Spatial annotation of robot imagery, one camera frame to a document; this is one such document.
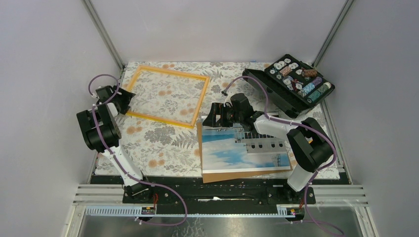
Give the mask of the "orange picture frame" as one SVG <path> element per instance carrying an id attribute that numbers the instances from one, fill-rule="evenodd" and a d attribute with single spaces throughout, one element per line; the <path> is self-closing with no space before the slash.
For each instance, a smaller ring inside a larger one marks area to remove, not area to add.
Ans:
<path id="1" fill-rule="evenodd" d="M 139 65 L 122 81 L 122 88 L 134 94 L 127 115 L 193 128 L 209 82 L 209 76 L 170 66 Z"/>

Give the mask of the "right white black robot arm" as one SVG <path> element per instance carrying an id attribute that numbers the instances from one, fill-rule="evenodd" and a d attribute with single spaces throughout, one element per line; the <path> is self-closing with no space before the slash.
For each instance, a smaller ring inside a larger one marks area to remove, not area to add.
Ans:
<path id="1" fill-rule="evenodd" d="M 224 103 L 212 103 L 202 125 L 211 128 L 230 128 L 239 124 L 246 132 L 285 139 L 297 161 L 297 166 L 283 190 L 284 199 L 296 203 L 303 197 L 303 189 L 317 173 L 330 166 L 330 157 L 337 158 L 337 151 L 314 118 L 302 122 L 282 119 L 264 111 L 256 111 L 243 93 L 227 97 Z"/>

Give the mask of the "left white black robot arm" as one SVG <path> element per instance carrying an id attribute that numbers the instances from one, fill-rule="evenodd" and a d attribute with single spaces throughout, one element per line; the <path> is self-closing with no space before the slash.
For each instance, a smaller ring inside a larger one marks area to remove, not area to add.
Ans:
<path id="1" fill-rule="evenodd" d="M 119 172 L 126 197 L 147 203 L 153 198 L 150 185 L 144 183 L 142 171 L 136 167 L 120 144 L 122 138 L 115 117 L 128 112 L 134 93 L 115 86 L 96 89 L 98 101 L 89 110 L 77 113 L 85 144 L 106 157 Z"/>

